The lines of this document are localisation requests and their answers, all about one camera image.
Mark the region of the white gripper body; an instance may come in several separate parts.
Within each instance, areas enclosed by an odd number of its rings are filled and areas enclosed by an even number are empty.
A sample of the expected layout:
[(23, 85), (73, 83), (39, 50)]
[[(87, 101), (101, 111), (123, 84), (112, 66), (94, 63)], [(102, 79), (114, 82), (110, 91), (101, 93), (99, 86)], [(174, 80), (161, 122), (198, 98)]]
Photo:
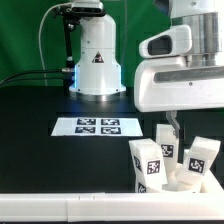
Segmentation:
[(224, 66), (188, 68), (184, 57), (142, 61), (134, 104), (140, 112), (224, 107)]

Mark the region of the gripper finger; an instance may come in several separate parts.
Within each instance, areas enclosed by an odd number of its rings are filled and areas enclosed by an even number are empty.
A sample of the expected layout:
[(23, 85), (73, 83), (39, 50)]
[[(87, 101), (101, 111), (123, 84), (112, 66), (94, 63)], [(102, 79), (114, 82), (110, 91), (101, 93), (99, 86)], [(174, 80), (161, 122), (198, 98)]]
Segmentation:
[(176, 111), (167, 111), (166, 119), (168, 123), (174, 128), (175, 136), (179, 137), (180, 124), (177, 121), (177, 112)]

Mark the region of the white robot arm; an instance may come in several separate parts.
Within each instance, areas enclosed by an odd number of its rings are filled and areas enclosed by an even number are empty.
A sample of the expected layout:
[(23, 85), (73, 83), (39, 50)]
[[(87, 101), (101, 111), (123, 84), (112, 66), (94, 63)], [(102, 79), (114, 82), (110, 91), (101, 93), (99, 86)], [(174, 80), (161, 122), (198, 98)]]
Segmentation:
[[(71, 0), (81, 17), (81, 58), (70, 91), (105, 101), (125, 90), (115, 59), (116, 25), (100, 0)], [(171, 27), (142, 41), (134, 79), (141, 112), (164, 111), (174, 127), (180, 110), (224, 107), (224, 0), (154, 0)]]

